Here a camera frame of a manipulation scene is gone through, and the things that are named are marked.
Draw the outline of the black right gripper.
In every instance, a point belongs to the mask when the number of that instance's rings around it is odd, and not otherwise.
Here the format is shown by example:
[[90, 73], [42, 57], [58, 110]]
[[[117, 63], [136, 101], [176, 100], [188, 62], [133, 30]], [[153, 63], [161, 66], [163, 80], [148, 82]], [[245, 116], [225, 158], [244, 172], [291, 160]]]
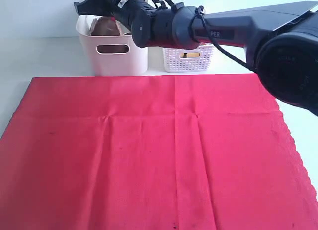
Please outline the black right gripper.
[[103, 17], [114, 17], [127, 29], [131, 28], [132, 16], [134, 10], [132, 8], [124, 8], [128, 0], [84, 0], [75, 2], [74, 8], [77, 15], [93, 15]]

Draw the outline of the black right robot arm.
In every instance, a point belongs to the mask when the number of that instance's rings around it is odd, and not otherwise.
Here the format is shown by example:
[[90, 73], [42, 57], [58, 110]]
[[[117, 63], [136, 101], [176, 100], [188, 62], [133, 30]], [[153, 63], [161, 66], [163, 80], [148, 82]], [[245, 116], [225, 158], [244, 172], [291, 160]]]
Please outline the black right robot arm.
[[318, 112], [318, 3], [300, 1], [206, 14], [172, 0], [84, 0], [78, 15], [114, 17], [140, 47], [192, 50], [211, 43], [241, 47], [246, 60], [226, 56], [256, 73], [278, 100]]

